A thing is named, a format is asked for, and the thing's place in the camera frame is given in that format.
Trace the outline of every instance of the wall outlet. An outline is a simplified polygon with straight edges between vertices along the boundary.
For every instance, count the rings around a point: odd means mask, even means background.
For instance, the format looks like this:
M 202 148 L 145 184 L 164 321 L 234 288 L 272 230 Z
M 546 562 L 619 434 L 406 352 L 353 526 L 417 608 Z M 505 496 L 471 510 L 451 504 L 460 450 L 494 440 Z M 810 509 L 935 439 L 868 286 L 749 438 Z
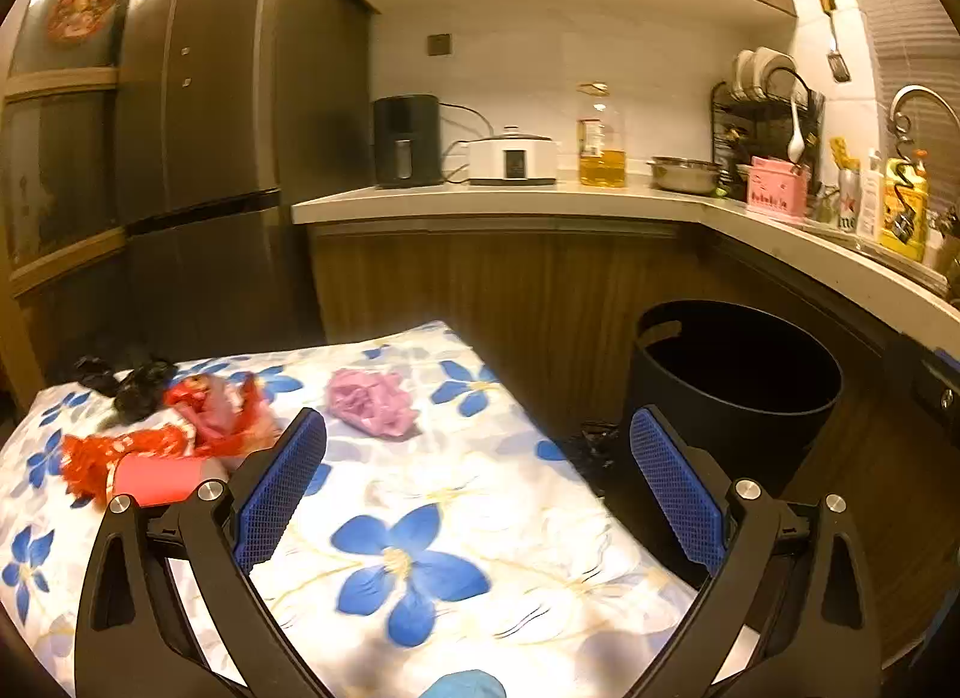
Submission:
M 445 57 L 453 53 L 453 35 L 428 35 L 426 53 L 430 57 Z

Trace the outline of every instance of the metal screw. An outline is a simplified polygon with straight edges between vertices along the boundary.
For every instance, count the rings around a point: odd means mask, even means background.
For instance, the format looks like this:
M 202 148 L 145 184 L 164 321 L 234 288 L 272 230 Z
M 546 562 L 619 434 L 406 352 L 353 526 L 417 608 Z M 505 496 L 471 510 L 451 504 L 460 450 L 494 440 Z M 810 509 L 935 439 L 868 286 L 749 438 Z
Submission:
M 213 479 L 213 481 L 205 481 L 200 485 L 200 489 L 197 490 L 197 497 L 200 500 L 217 500 L 223 493 L 224 485 Z
M 110 511 L 114 514 L 123 514 L 124 511 L 130 508 L 130 496 L 129 495 L 117 495 L 110 502 Z
M 827 508 L 834 514 L 843 514 L 847 511 L 847 502 L 840 495 L 827 495 Z
M 750 479 L 740 479 L 736 483 L 736 493 L 743 500 L 757 500 L 760 497 L 760 485 L 755 481 L 750 481 Z

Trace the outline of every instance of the bed sheet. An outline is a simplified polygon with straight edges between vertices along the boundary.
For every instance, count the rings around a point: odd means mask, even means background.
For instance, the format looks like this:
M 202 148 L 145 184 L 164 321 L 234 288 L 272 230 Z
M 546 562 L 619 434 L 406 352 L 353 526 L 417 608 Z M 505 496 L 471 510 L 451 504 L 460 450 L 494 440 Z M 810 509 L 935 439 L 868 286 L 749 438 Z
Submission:
M 325 385 L 341 368 L 400 374 L 416 435 L 368 438 L 326 413 Z M 179 366 L 245 371 L 282 425 L 304 406 L 328 425 L 323 465 L 251 581 L 338 698 L 416 698 L 454 673 L 466 674 L 462 694 L 619 698 L 693 601 L 445 324 Z M 61 442 L 96 432 L 109 408 L 77 384 L 49 388 L 0 452 L 0 602 L 70 694 L 102 514 L 66 494 Z M 242 682 L 188 564 L 173 567 L 210 666 Z M 742 668 L 754 644 L 745 630 L 725 671 Z

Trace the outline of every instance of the stainless steel bowl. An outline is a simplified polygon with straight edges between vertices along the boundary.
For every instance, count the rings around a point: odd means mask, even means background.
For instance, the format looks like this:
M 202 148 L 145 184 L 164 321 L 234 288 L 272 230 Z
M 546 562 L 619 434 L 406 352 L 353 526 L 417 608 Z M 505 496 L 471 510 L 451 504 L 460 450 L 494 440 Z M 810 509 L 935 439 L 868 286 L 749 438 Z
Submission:
M 720 165 L 682 160 L 677 157 L 654 157 L 649 163 L 654 186 L 688 195 L 712 195 L 717 189 Z

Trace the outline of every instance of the black trash can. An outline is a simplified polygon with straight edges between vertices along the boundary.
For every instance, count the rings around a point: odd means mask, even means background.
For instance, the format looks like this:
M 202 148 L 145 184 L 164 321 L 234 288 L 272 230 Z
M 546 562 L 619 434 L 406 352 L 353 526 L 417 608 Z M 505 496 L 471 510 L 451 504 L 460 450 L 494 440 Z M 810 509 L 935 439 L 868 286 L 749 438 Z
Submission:
M 679 331 L 671 327 L 668 337 L 650 341 L 651 330 L 671 323 Z M 658 406 L 680 437 L 706 449 L 727 476 L 755 479 L 779 497 L 842 385 L 833 355 L 789 321 L 712 300 L 651 308 L 637 326 L 611 479 L 619 489 L 611 489 L 608 505 L 661 562 L 696 583 L 704 574 L 685 570 L 679 544 L 632 461 L 635 411 Z

